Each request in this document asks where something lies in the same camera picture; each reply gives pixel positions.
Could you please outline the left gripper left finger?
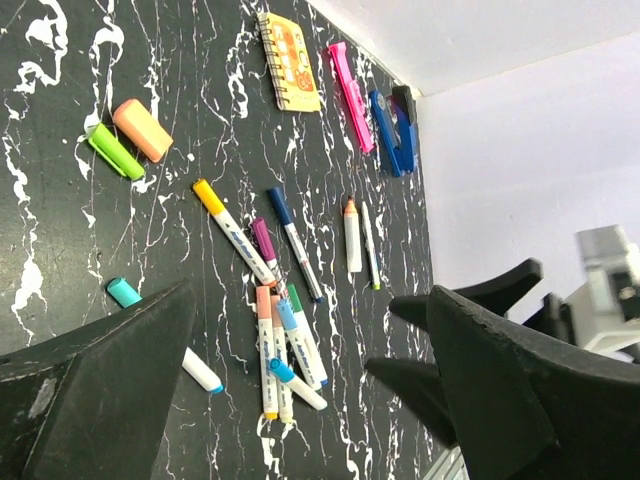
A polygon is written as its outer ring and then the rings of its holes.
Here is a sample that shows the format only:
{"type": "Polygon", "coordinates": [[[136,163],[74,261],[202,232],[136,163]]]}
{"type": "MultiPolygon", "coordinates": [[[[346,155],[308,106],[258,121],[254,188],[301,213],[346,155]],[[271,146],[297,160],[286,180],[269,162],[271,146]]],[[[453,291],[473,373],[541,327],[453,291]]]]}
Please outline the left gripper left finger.
{"type": "Polygon", "coordinates": [[[182,280],[2,356],[2,478],[150,478],[195,313],[182,280]]]}

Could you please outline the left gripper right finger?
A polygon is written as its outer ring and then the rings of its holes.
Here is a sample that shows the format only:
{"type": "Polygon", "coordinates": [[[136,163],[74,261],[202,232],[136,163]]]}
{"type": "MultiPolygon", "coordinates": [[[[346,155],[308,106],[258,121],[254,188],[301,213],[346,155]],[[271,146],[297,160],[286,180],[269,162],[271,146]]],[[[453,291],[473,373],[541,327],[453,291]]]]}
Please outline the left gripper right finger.
{"type": "Polygon", "coordinates": [[[636,479],[639,368],[436,286],[429,336],[473,479],[636,479]]]}

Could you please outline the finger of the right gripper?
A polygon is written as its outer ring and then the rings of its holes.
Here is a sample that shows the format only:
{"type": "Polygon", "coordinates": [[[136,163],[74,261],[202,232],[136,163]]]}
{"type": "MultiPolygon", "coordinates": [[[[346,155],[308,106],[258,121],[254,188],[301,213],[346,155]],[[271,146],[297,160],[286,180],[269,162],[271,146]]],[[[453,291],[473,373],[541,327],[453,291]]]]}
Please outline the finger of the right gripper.
{"type": "MultiPolygon", "coordinates": [[[[456,289],[454,293],[473,301],[494,314],[505,314],[543,278],[542,263],[529,258],[507,272],[485,282],[456,289]]],[[[389,311],[406,322],[426,329],[428,294],[394,297],[389,311]]]]}
{"type": "Polygon", "coordinates": [[[411,359],[372,358],[366,371],[398,396],[431,434],[447,448],[457,435],[437,366],[411,359]]]}

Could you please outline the orange highlighter marker body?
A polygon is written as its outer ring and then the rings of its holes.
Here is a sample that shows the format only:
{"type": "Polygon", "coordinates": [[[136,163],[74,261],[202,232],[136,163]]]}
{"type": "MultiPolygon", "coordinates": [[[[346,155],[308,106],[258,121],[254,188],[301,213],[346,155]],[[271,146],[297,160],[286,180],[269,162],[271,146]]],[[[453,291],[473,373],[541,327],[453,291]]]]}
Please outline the orange highlighter marker body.
{"type": "Polygon", "coordinates": [[[353,196],[349,196],[343,214],[345,229],[346,262],[349,273],[362,271],[359,215],[353,196]]]}

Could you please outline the orange highlighter cap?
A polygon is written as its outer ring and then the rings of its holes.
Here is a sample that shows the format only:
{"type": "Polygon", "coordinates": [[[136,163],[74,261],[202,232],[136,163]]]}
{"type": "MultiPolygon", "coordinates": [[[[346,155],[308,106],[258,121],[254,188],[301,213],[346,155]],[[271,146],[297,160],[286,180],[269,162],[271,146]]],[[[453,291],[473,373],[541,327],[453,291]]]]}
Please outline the orange highlighter cap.
{"type": "Polygon", "coordinates": [[[173,138],[138,99],[123,102],[115,110],[113,120],[153,163],[159,163],[173,144],[173,138]]]}

